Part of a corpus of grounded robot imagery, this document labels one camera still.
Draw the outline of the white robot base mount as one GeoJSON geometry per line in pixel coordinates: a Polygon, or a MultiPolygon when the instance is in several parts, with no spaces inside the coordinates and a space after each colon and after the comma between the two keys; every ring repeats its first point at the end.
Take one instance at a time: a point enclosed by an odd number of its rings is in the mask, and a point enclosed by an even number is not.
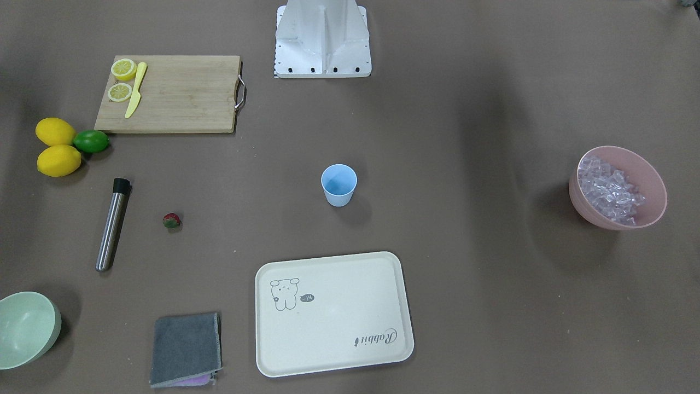
{"type": "Polygon", "coordinates": [[[276,16],[275,77],[371,75],[368,15],[357,2],[288,1],[276,16]]]}

